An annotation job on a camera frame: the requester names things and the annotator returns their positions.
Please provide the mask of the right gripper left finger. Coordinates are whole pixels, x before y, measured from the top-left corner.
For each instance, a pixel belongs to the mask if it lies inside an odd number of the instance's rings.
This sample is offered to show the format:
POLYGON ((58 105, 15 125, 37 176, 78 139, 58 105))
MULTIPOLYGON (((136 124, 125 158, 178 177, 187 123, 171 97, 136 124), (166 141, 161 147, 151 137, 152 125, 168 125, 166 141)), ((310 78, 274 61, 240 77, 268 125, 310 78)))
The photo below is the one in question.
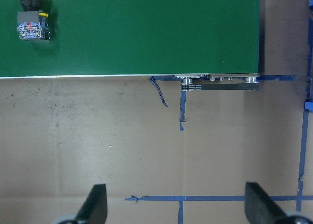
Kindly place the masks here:
POLYGON ((75 224, 104 224, 108 205, 105 184, 94 185, 74 218, 75 224))

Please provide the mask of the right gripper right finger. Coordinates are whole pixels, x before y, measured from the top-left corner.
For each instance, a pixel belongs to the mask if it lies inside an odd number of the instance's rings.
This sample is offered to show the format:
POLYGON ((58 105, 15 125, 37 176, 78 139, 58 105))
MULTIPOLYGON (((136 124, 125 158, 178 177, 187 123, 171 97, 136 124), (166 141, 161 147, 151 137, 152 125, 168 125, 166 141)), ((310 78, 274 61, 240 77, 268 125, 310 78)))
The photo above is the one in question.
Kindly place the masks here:
POLYGON ((288 217, 255 182, 245 184, 244 212, 250 224, 277 224, 288 217))

